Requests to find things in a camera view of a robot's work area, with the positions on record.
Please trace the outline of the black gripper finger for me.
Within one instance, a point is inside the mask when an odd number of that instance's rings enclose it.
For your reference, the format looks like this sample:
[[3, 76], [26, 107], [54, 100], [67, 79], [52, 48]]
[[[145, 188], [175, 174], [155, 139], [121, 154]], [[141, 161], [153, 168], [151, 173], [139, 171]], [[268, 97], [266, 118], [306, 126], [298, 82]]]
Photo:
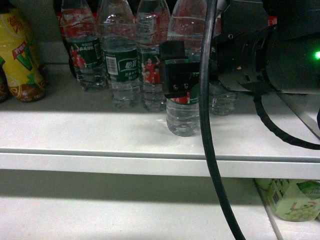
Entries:
[[167, 40], [159, 45], [159, 74], [167, 99], [186, 97], [200, 81], [200, 63], [190, 62], [182, 40]]

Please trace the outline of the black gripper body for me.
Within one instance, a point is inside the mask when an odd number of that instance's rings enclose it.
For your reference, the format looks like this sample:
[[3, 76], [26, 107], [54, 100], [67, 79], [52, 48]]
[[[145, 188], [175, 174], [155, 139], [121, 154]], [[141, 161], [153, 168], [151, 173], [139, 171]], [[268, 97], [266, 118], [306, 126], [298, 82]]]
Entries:
[[230, 0], [214, 40], [219, 81], [238, 92], [275, 92], [272, 55], [276, 28], [268, 25], [261, 0]]

